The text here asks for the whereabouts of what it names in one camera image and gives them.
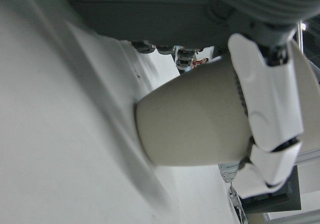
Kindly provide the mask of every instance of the machine part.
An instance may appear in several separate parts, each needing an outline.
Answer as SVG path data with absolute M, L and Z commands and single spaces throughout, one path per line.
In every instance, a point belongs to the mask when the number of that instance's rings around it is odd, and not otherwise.
M 232 35 L 228 45 L 254 137 L 233 186 L 242 198 L 272 193 L 289 177 L 302 144 L 296 139 L 303 122 L 293 54 L 288 45 L 286 52 L 271 48 L 264 57 L 254 42 L 240 34 Z
M 186 68 L 191 67 L 195 55 L 195 50 L 178 46 L 175 51 L 175 55 L 176 67 L 179 70 L 185 70 Z
M 152 53 L 155 50 L 155 47 L 148 41 L 135 41 L 131 44 L 139 53 Z
M 219 57 L 227 52 L 228 52 L 227 47 L 216 45 L 213 49 L 212 58 Z
M 228 45 L 256 144 L 270 152 L 301 134 L 302 117 L 290 47 L 286 65 L 269 67 L 258 46 L 242 35 L 232 35 Z
M 174 46 L 157 46 L 158 53 L 163 55 L 173 54 Z
M 239 218 L 240 223 L 241 224 L 248 224 L 248 220 L 247 220 L 246 214 L 244 212 L 244 209 L 242 207 L 241 200 L 239 198 L 238 193 L 233 188 L 232 184 L 229 189 L 229 198 L 230 198 L 231 203 L 235 209 L 235 212 L 237 213 L 237 216 Z
M 320 9 L 319 0 L 68 1 L 99 34 L 194 48 L 226 45 L 234 32 L 264 46 L 285 44 L 288 27 L 295 29 L 298 20 Z M 201 22 L 190 22 L 190 17 Z
M 300 135 L 304 145 L 300 151 L 306 152 L 319 149 L 320 89 L 297 44 L 292 41 L 289 45 L 304 125 L 304 133 Z M 225 55 L 215 63 L 206 63 L 179 76 L 140 100 L 136 122 L 148 157 L 163 166 L 239 163 L 247 154 L 252 133 L 234 78 L 231 60 Z M 181 110 L 185 110 L 182 103 L 188 104 L 184 115 L 181 115 Z

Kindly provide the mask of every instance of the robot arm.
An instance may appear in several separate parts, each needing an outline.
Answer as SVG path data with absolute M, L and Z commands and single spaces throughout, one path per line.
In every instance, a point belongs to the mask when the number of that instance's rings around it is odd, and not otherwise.
M 303 123 L 292 52 L 284 47 L 270 60 L 240 34 L 232 35 L 228 46 L 253 135 L 233 187 L 241 198 L 272 193 L 290 175 L 302 145 L 297 139 Z

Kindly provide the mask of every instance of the person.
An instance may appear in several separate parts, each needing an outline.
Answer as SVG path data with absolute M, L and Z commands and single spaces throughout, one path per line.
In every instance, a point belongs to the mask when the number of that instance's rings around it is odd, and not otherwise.
M 204 63 L 207 63 L 209 61 L 208 58 L 203 58 L 202 60 L 200 61 L 193 61 L 192 62 L 192 66 L 193 68 L 196 68 L 197 66 L 201 65 L 201 64 L 204 64 Z

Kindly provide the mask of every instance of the black joint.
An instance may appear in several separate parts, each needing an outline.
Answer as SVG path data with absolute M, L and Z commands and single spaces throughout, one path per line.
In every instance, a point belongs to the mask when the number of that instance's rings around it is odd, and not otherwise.
M 280 144 L 279 146 L 277 146 L 275 149 L 272 150 L 272 152 L 280 152 L 283 151 L 284 149 L 287 149 L 291 146 L 293 146 L 294 144 L 298 143 L 299 140 L 297 139 L 297 137 L 291 138 L 288 141 Z
M 245 167 L 246 163 L 252 163 L 250 158 L 248 156 L 244 157 L 240 163 L 239 163 L 239 167 L 238 167 L 238 170 L 242 169 Z
M 255 145 L 255 139 L 253 136 L 251 136 L 249 138 L 249 143 L 248 143 L 248 148 L 247 148 L 247 156 L 250 157 L 251 156 L 251 151 L 252 151 L 252 146 Z
M 259 50 L 268 66 L 280 66 L 288 62 L 288 52 L 285 46 L 259 46 Z

